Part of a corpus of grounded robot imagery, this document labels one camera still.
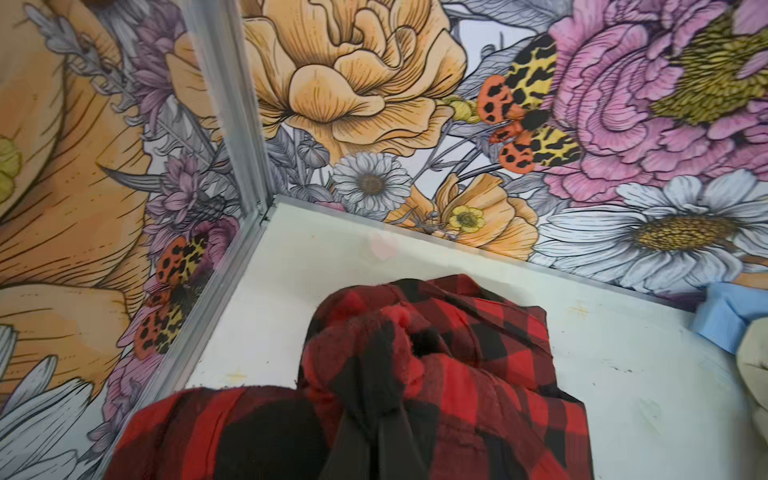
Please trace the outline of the red black plaid cloth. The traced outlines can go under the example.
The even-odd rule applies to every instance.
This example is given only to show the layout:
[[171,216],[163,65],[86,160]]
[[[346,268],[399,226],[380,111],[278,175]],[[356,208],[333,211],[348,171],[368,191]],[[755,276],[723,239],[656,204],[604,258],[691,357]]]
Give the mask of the red black plaid cloth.
[[467,275],[353,286],[307,331],[294,388],[184,390],[138,411],[109,479],[590,479],[584,404],[546,312]]

